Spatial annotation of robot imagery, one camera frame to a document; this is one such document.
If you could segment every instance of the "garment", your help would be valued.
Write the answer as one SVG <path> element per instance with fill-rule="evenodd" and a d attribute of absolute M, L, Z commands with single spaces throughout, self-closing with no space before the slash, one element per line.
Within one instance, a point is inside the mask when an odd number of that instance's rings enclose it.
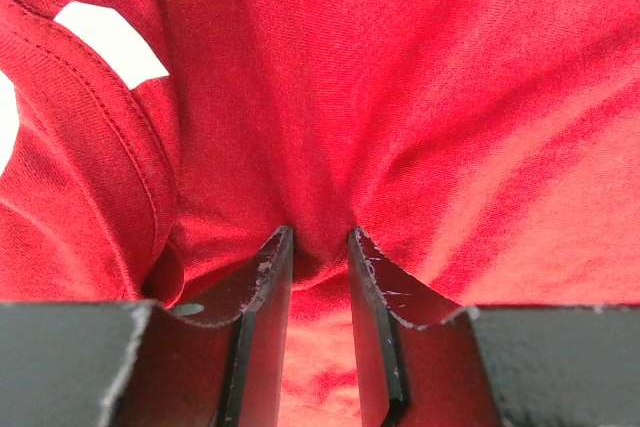
<path fill-rule="evenodd" d="M 54 22 L 109 7 L 129 89 Z M 346 236 L 463 304 L 640 300 L 640 0 L 0 0 L 0 299 L 193 297 L 296 236 L 281 425 L 358 425 Z"/>

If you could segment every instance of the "red shirt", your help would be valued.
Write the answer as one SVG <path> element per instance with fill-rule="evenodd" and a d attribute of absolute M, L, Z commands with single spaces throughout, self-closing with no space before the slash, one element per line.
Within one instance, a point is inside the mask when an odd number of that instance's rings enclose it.
<path fill-rule="evenodd" d="M 115 9 L 129 89 L 53 22 Z M 640 0 L 0 0 L 0 298 L 188 299 L 297 241 L 281 425 L 358 425 L 348 231 L 462 303 L 640 300 Z"/>

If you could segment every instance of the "stitching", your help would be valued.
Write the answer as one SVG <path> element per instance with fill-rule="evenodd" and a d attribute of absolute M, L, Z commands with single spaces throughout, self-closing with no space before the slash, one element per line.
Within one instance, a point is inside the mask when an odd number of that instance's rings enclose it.
<path fill-rule="evenodd" d="M 93 54 L 93 52 L 91 52 L 83 43 L 79 42 L 78 39 L 76 39 L 75 37 L 71 36 L 70 34 L 65 32 L 64 30 L 62 30 L 60 26 L 58 26 L 55 23 L 51 23 L 51 21 L 48 20 L 48 19 L 42 18 L 41 17 L 42 16 L 41 13 L 39 13 L 34 8 L 30 7 L 24 1 L 22 1 L 22 0 L 13 0 L 13 1 L 16 2 L 18 5 L 20 5 L 21 7 L 23 7 L 25 10 L 29 11 L 31 14 L 33 14 L 34 15 L 34 17 L 33 17 L 34 20 L 36 20 L 38 23 L 42 24 L 45 28 L 55 30 L 56 32 L 62 34 L 63 37 L 65 37 L 67 40 L 71 41 L 74 45 L 80 47 L 80 49 L 82 50 L 82 53 L 84 54 L 84 56 L 87 59 L 89 59 L 94 65 L 96 65 L 98 67 L 98 69 L 102 73 L 106 74 L 110 78 L 110 80 L 112 82 L 115 83 L 115 86 L 124 95 L 124 97 L 126 99 L 126 102 L 127 102 L 127 105 L 129 107 L 131 107 L 132 111 L 134 112 L 134 115 L 136 115 L 138 117 L 138 119 L 142 121 L 142 123 L 144 124 L 145 128 L 147 129 L 147 132 L 151 135 L 156 148 L 161 153 L 162 162 L 164 164 L 164 167 L 167 168 L 167 170 L 172 174 L 172 178 L 175 178 L 175 176 L 173 175 L 173 170 L 171 168 L 171 165 L 170 165 L 170 163 L 168 161 L 166 151 L 164 150 L 164 147 L 162 146 L 162 144 L 161 144 L 156 132 L 151 128 L 151 126 L 149 124 L 148 117 L 146 115 L 144 115 L 140 111 L 139 105 L 137 104 L 137 102 L 135 102 L 132 99 L 130 92 L 123 88 L 121 80 L 115 75 L 115 73 L 111 69 L 105 68 L 105 66 L 102 65 L 100 60 L 98 58 L 96 58 L 96 56 Z M 16 5 L 8 4 L 8 6 L 9 6 L 9 8 L 17 9 Z M 28 15 L 23 11 L 18 10 L 18 13 L 23 17 L 28 17 Z M 117 123 L 114 121 L 114 119 L 111 116 L 111 114 L 109 113 L 106 105 L 104 104 L 104 102 L 102 102 L 100 96 L 94 90 L 94 88 L 92 87 L 92 85 L 88 81 L 88 79 L 86 79 L 82 74 L 80 74 L 71 64 L 69 64 L 69 62 L 67 62 L 65 59 L 62 59 L 61 57 L 59 57 L 55 53 L 51 52 L 50 50 L 46 49 L 44 46 L 41 46 L 39 44 L 36 44 L 36 43 L 30 41 L 29 39 L 25 38 L 20 33 L 14 31 L 14 30 L 11 30 L 11 32 L 14 35 L 16 35 L 17 37 L 21 38 L 26 43 L 28 43 L 30 45 L 33 45 L 34 47 L 38 48 L 39 50 L 42 50 L 43 52 L 45 52 L 47 55 L 49 55 L 51 57 L 54 57 L 56 60 L 58 60 L 59 62 L 64 64 L 67 67 L 67 69 L 72 71 L 81 80 L 81 82 L 82 82 L 83 86 L 85 87 L 85 89 L 88 90 L 92 94 L 94 100 L 96 101 L 98 106 L 101 108 L 102 113 L 107 118 L 109 126 L 118 135 L 118 140 L 123 144 L 123 147 L 125 148 L 125 151 L 127 152 L 127 155 L 129 156 L 131 162 L 133 163 L 133 165 L 134 165 L 134 167 L 136 169 L 136 172 L 138 173 L 138 176 L 140 177 L 140 181 L 142 182 L 142 184 L 144 186 L 144 189 L 145 189 L 145 192 L 147 194 L 149 203 L 151 204 L 151 210 L 152 210 L 153 219 L 154 219 L 153 245 L 151 246 L 149 254 L 148 254 L 148 260 L 151 260 L 151 255 L 152 255 L 153 250 L 154 250 L 154 248 L 155 248 L 155 246 L 157 244 L 157 241 L 158 241 L 159 220 L 158 220 L 158 212 L 157 212 L 155 203 L 153 202 L 153 198 L 152 198 L 152 195 L 151 195 L 151 189 L 149 188 L 149 183 L 148 183 L 148 180 L 147 180 L 151 176 L 145 171 L 146 169 L 142 168 L 144 163 L 142 163 L 142 162 L 140 162 L 138 160 L 137 155 L 135 154 L 135 151 L 131 147 L 130 143 L 128 142 L 126 136 L 124 135 L 124 133 L 122 132 L 120 127 L 117 125 Z"/>

